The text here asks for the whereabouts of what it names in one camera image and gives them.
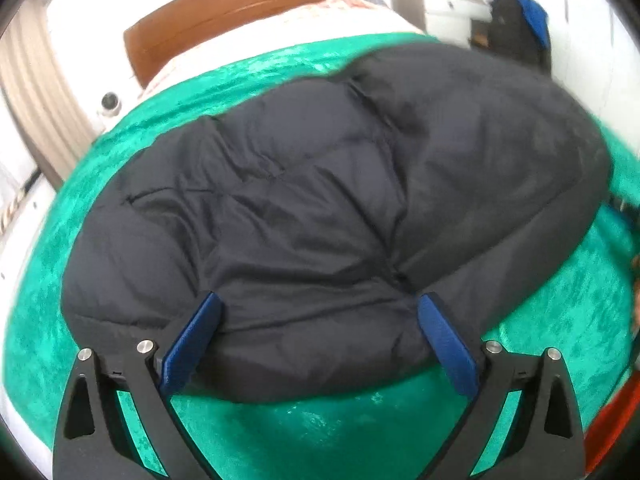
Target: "wooden headboard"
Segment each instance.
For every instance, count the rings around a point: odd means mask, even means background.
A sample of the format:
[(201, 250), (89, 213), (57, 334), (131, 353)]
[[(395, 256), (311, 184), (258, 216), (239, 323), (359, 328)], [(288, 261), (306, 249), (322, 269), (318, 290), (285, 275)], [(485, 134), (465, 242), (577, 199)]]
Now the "wooden headboard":
[(127, 29), (124, 42), (143, 88), (173, 57), (240, 27), (321, 0), (174, 0)]

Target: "red object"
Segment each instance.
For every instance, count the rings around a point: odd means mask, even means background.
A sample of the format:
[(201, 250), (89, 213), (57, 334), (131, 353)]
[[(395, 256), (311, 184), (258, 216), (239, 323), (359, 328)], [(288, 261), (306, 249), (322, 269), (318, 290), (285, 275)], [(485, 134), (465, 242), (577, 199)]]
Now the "red object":
[(584, 437), (587, 474), (609, 452), (640, 405), (640, 372), (634, 372), (613, 400), (600, 410)]

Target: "beige curtain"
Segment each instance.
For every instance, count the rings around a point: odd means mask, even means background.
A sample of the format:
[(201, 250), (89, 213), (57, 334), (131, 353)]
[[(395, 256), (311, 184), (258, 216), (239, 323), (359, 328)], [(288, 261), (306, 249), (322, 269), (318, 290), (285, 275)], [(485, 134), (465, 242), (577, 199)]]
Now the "beige curtain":
[(43, 0), (25, 0), (0, 38), (0, 82), (27, 147), (58, 187), (95, 135), (56, 60)]

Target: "blue gripper pad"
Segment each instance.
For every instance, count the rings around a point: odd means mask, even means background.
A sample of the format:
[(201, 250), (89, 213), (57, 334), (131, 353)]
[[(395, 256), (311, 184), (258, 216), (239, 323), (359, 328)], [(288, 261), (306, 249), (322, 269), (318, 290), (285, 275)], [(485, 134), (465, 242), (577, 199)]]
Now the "blue gripper pad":
[(158, 389), (171, 396), (184, 388), (220, 324), (222, 300), (210, 292), (162, 361)]
[(456, 329), (428, 294), (418, 300), (418, 324), (456, 392), (473, 399), (479, 388), (478, 365)]

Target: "bed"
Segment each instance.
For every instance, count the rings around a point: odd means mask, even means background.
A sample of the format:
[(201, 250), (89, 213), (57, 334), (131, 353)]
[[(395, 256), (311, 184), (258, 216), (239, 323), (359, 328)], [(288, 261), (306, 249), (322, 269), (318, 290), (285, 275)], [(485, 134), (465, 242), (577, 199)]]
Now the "bed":
[[(369, 0), (175, 0), (133, 25), (124, 40), (142, 95), (58, 196), (4, 338), (2, 417), (47, 478), (57, 407), (78, 351), (59, 312), (60, 277), (83, 215), (113, 173), (158, 135), (199, 115), (221, 113), (298, 76), (336, 70), (375, 48), (434, 41)], [(616, 160), (612, 188), (640, 202), (637, 161), (603, 131)], [(603, 209), (570, 261), (487, 335), (516, 352), (559, 346), (585, 426), (627, 368), (631, 285), (622, 262), (633, 250), (624, 224)], [(557, 315), (553, 305), (567, 302), (580, 304), (580, 316)], [(516, 402), (508, 400), (478, 470), (495, 460)], [(126, 394), (121, 403), (145, 465), (161, 472)], [(172, 403), (217, 471), (246, 480), (414, 478), (466, 404), (439, 368), (356, 396), (269, 406), (177, 396)]]

